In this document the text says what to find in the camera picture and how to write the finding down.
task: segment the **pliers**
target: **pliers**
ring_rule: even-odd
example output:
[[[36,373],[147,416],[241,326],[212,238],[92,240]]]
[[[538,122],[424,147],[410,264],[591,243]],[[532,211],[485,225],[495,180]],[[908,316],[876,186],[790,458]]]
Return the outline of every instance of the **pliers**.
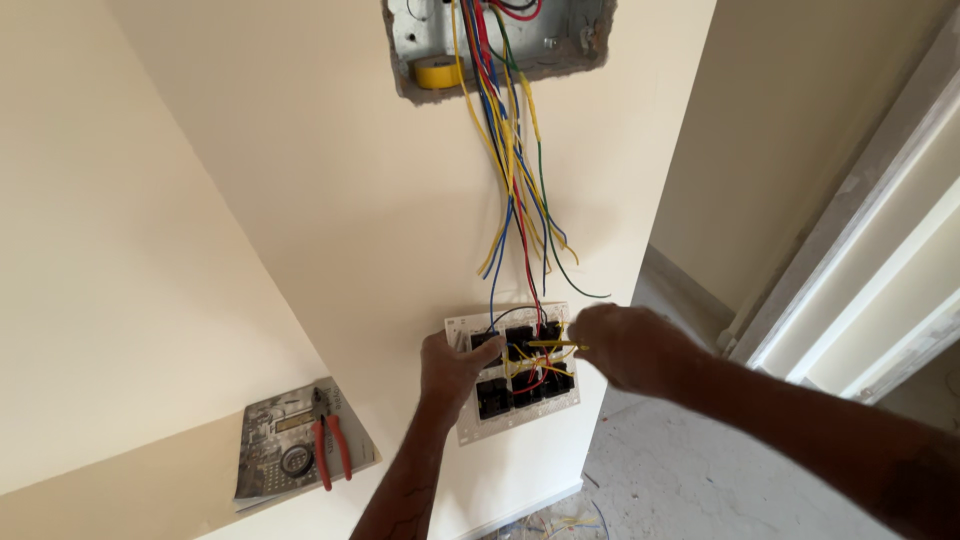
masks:
[[[330,401],[326,394],[320,388],[313,387],[313,417],[316,422],[310,429],[313,430],[314,437],[314,455],[317,457],[317,472],[320,473],[321,480],[324,481],[324,489],[330,491],[333,486],[330,485],[330,473],[326,470],[326,448],[324,447],[324,426],[329,425],[333,432],[333,438],[337,441],[340,448],[340,461],[344,465],[344,477],[347,480],[353,478],[350,470],[350,452],[347,448],[347,440],[340,432],[340,417],[336,414],[330,414]]]

